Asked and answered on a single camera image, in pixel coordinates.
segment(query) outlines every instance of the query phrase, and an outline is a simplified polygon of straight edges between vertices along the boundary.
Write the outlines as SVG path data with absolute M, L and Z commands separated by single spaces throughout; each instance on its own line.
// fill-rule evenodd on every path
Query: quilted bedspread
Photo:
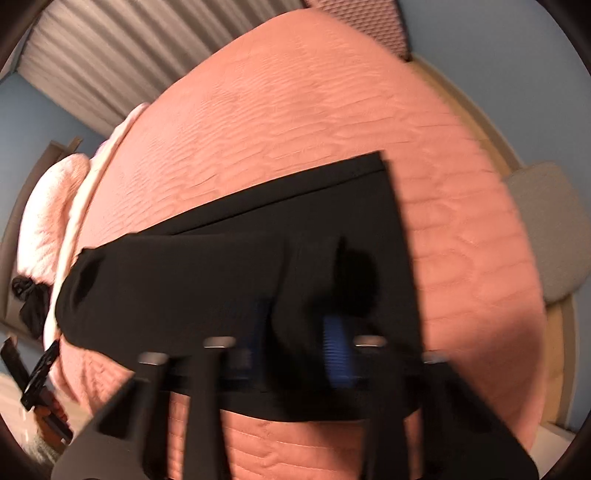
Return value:
M 401 201 L 428 349 L 530 447 L 544 404 L 544 305 L 512 200 L 477 142 L 402 61 L 313 9 L 277 17 L 172 85 L 105 171 L 77 250 L 306 168 L 381 150 Z M 114 342 L 125 339 L 113 338 Z M 62 341 L 60 381 L 96 411 L 129 372 Z M 170 475 L 188 399 L 175 396 Z M 224 413 L 235 478 L 355 479 L 359 423 Z M 418 418 L 409 419 L 417 476 Z

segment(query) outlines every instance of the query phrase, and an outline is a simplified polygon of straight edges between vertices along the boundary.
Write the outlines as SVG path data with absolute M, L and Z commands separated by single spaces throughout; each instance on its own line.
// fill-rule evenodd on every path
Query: pink pillow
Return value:
M 88 157 L 74 154 L 51 166 L 39 179 L 22 214 L 19 275 L 53 285 L 72 200 L 89 170 Z

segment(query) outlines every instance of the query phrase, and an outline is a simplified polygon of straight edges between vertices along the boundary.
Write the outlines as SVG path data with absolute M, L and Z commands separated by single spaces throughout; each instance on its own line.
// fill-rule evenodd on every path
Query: black scrunchie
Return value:
M 25 304 L 20 318 L 35 340 L 43 335 L 45 319 L 49 313 L 51 285 L 35 283 L 31 278 L 18 276 L 12 279 L 12 293 Z

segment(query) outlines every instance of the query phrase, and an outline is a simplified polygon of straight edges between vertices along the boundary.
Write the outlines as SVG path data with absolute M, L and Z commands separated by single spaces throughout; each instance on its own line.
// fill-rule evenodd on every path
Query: headboard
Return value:
M 0 244 L 0 330 L 4 333 L 16 333 L 19 339 L 30 340 L 42 348 L 41 342 L 31 338 L 27 327 L 19 318 L 22 302 L 11 292 L 11 282 L 16 276 L 18 235 L 21 219 L 31 192 L 39 179 L 53 164 L 74 153 L 82 139 L 76 137 L 67 147 L 51 142 L 37 160 L 17 196 L 12 208 L 6 230 Z

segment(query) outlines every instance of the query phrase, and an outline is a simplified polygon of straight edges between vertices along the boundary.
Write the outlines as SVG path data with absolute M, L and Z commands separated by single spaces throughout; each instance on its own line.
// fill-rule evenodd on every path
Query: pleated curtain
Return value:
M 18 72 L 104 136 L 142 102 L 300 0 L 54 0 Z

